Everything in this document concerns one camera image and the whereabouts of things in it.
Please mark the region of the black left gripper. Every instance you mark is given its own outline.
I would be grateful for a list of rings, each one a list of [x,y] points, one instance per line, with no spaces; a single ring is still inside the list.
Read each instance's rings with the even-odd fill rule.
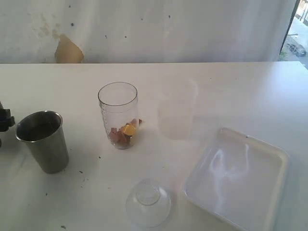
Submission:
[[[4,109],[2,103],[0,103],[0,132],[7,132],[14,125],[15,119],[11,115],[10,109]]]

